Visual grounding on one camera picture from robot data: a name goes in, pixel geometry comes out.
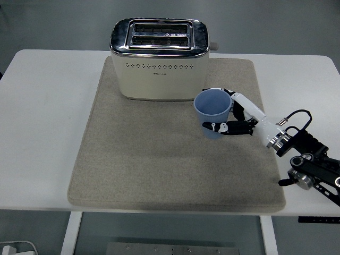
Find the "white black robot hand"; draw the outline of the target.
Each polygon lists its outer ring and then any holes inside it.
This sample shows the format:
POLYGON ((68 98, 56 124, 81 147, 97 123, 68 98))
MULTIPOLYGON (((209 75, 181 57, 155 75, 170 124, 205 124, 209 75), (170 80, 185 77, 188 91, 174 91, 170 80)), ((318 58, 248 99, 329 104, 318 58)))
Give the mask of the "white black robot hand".
POLYGON ((278 124, 268 120, 267 115, 247 97, 239 92, 220 88, 231 98, 230 112, 234 121, 203 122, 202 127, 221 135, 255 135, 267 148, 280 149, 289 137, 278 124))

